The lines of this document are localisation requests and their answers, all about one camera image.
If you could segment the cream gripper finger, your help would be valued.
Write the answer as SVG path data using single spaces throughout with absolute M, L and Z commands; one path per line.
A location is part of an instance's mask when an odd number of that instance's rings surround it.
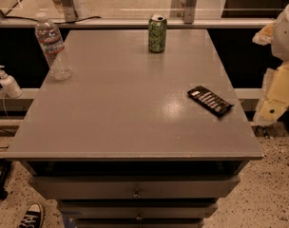
M 287 105 L 279 101 L 259 100 L 257 105 L 257 123 L 273 124 L 287 110 Z

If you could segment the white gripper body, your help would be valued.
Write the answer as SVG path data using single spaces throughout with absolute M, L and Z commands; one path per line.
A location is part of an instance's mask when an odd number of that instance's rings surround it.
M 289 62 L 277 69 L 268 68 L 263 78 L 263 106 L 267 109 L 289 107 Z

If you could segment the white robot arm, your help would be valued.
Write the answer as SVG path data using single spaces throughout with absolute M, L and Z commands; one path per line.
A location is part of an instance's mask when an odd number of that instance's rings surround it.
M 255 34 L 255 44 L 271 45 L 272 55 L 282 60 L 277 69 L 268 69 L 263 77 L 263 97 L 256 107 L 253 122 L 260 126 L 275 123 L 289 107 L 289 4 L 275 21 Z

